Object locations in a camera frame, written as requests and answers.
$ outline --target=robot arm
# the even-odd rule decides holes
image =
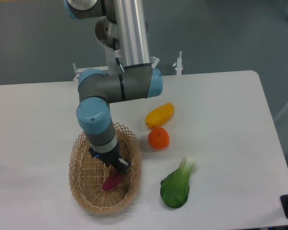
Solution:
[[[158,96],[163,89],[160,71],[151,67],[142,0],[65,0],[65,6],[78,19],[106,14],[96,25],[96,36],[107,49],[121,48],[123,71],[109,67],[105,76],[87,69],[79,76],[77,118],[91,155],[125,173],[131,162],[120,155],[109,104]]]

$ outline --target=green vegetable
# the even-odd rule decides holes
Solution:
[[[195,159],[192,156],[182,158],[179,167],[161,181],[161,198],[172,208],[182,207],[188,198],[190,190],[189,179],[195,169]]]

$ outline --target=yellow mango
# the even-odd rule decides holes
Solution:
[[[150,129],[158,128],[168,122],[173,116],[173,113],[174,106],[172,103],[168,102],[161,105],[148,113],[145,119],[146,125]]]

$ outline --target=pink object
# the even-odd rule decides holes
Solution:
[[[117,169],[113,169],[111,175],[106,179],[104,184],[102,185],[102,189],[107,191],[111,188],[116,187],[124,178],[124,174],[119,174],[119,171]]]

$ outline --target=orange fruit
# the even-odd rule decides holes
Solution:
[[[161,150],[169,145],[169,135],[164,128],[159,127],[149,133],[148,142],[152,147]]]

